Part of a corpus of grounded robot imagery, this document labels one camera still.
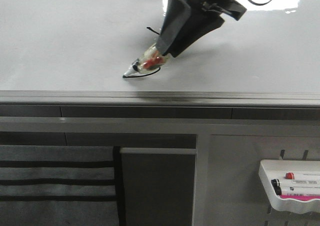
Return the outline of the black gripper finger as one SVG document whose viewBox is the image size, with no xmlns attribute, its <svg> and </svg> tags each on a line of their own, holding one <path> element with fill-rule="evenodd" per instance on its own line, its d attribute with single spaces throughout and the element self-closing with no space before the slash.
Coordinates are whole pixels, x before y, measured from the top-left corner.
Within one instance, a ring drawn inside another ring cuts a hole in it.
<svg viewBox="0 0 320 226">
<path fill-rule="evenodd" d="M 155 45 L 163 56 L 177 56 L 186 48 L 188 20 L 191 15 L 188 0 L 168 0 L 164 23 Z"/>
<path fill-rule="evenodd" d="M 224 22 L 224 19 L 214 12 L 192 13 L 179 31 L 168 53 L 174 58 L 177 57 L 198 39 L 220 28 Z"/>
</svg>

